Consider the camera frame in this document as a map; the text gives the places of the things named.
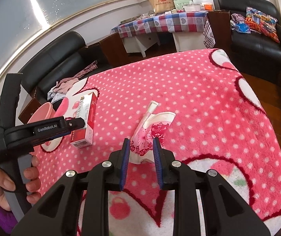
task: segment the patterned fabric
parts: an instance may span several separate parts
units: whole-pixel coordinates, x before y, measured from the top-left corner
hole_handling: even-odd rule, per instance
[[[279,43],[279,39],[276,32],[277,19],[259,11],[257,9],[247,7],[247,15],[245,23],[255,31],[258,31],[275,42]]]
[[[181,12],[135,20],[111,30],[121,38],[155,32],[203,32],[206,12]]]
[[[154,99],[155,112],[176,114],[164,148],[193,169],[218,170],[271,235],[281,227],[281,150],[258,98],[223,50],[166,54],[92,75],[73,85],[55,116],[73,117],[92,88],[100,92],[93,145],[76,149],[68,135],[51,141],[50,153],[38,150],[40,193],[67,170],[89,171],[120,150]],[[112,235],[172,236],[173,218],[174,191],[159,190],[155,165],[130,163],[124,191],[109,192]]]
[[[241,14],[233,13],[231,14],[231,20],[236,24],[240,24],[240,23],[244,23],[245,17],[242,16]]]
[[[206,23],[204,26],[204,31],[203,35],[205,36],[204,38],[204,45],[207,49],[212,49],[215,46],[215,38],[212,32],[212,28],[210,27],[210,23],[208,20],[208,17],[206,18]]]

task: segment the silver screw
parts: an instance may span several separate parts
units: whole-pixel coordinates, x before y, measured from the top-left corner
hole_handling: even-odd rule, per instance
[[[179,168],[179,167],[181,166],[181,162],[178,161],[178,160],[175,160],[175,161],[173,161],[173,162],[171,163],[171,165],[172,165],[173,167]]]
[[[66,171],[66,176],[67,177],[73,177],[75,175],[76,175],[76,172],[74,170]]]
[[[110,162],[108,160],[102,162],[102,167],[104,167],[104,168],[111,167],[111,165],[112,165],[112,162]]]
[[[216,170],[209,170],[208,171],[208,174],[210,175],[210,176],[217,176],[217,171]]]

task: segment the white plastic container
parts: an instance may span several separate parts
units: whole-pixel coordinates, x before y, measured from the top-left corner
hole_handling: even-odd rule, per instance
[[[188,11],[200,11],[201,5],[200,4],[186,5],[186,6],[184,6],[184,10],[186,12],[188,12]]]

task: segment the orange box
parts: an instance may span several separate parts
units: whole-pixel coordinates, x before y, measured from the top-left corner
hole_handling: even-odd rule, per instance
[[[96,104],[97,97],[93,92],[80,98],[76,118],[83,118],[85,127],[71,133],[71,144],[76,148],[92,145]]]

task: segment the barcode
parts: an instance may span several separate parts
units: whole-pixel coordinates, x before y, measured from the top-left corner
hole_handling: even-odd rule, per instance
[[[80,143],[77,143],[77,144],[73,144],[75,147],[80,147],[80,146],[84,146],[84,145],[87,145],[88,142],[87,141],[82,141]]]

